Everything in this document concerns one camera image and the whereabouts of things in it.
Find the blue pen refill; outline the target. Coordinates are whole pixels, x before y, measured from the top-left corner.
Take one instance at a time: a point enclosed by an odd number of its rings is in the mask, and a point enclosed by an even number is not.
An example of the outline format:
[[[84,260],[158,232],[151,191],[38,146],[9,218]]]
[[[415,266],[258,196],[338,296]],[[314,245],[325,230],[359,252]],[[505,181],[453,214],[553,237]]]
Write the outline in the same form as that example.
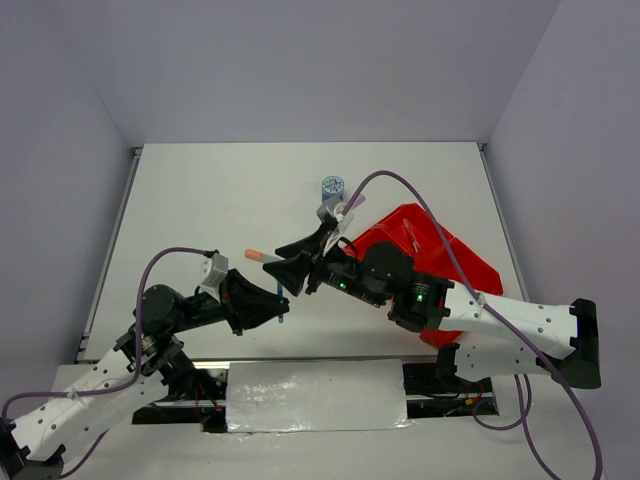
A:
[[[279,315],[278,315],[278,323],[279,324],[283,324],[284,323],[284,315],[288,312],[288,310],[286,309],[288,307],[288,300],[285,298],[284,296],[284,288],[281,285],[281,283],[277,282],[276,283],[276,293],[277,296],[279,297],[279,301],[280,303],[283,305],[283,310],[280,311]]]

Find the red pen refill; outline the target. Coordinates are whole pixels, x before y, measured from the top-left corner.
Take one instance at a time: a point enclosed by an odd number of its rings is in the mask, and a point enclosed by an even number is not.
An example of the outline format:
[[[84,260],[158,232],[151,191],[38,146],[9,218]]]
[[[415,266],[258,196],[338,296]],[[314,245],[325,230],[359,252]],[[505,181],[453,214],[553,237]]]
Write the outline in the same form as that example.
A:
[[[413,225],[411,224],[411,222],[407,219],[403,220],[403,227],[404,230],[406,232],[407,238],[409,239],[409,242],[412,246],[413,251],[416,254],[420,253],[420,245],[416,239],[416,236],[414,234],[414,229],[413,229]]]

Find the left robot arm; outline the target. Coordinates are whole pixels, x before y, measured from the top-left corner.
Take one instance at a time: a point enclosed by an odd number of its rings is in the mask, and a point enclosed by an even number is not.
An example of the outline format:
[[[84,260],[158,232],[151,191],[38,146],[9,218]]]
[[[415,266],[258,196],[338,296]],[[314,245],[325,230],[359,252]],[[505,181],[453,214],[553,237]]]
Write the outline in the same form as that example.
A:
[[[286,298],[231,270],[214,297],[185,297],[167,285],[142,296],[142,330],[129,328],[108,353],[60,395],[32,412],[1,421],[1,469],[10,479],[61,479],[64,464],[123,418],[163,399],[199,400],[212,410],[226,395],[224,380],[198,369],[178,334],[225,322],[241,335],[289,310]]]

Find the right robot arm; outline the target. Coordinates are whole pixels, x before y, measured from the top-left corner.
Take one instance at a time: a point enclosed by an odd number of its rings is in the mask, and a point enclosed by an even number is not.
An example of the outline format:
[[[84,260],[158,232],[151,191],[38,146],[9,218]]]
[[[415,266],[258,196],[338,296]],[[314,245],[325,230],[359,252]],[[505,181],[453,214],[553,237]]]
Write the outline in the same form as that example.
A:
[[[548,375],[583,390],[602,384],[591,300],[545,305],[470,291],[461,282],[416,270],[413,258],[391,242],[374,243],[357,258],[323,229],[276,254],[263,269],[294,296],[325,284],[372,306],[388,306],[389,320],[410,332],[464,331],[499,339],[497,349],[488,351],[459,342],[441,346],[434,371],[446,391],[517,374]]]

